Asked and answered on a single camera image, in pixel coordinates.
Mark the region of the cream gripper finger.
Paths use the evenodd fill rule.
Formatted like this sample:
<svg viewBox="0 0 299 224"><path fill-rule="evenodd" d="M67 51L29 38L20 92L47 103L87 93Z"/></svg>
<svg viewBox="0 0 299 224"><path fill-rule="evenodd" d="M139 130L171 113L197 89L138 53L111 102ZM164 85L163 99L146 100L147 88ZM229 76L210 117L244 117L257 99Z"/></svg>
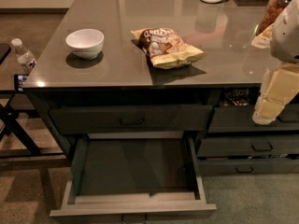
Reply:
<svg viewBox="0 0 299 224"><path fill-rule="evenodd" d="M298 93L298 64L282 63L276 69L267 69L254 107L253 121L260 125L270 124Z"/></svg>

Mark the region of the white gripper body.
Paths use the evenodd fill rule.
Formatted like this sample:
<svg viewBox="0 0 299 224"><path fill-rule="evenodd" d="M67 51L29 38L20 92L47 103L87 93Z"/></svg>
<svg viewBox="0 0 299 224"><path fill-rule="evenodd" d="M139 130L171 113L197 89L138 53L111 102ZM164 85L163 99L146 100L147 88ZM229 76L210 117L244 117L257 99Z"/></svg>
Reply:
<svg viewBox="0 0 299 224"><path fill-rule="evenodd" d="M270 51L283 62L299 63L299 0L291 0L275 20Z"/></svg>

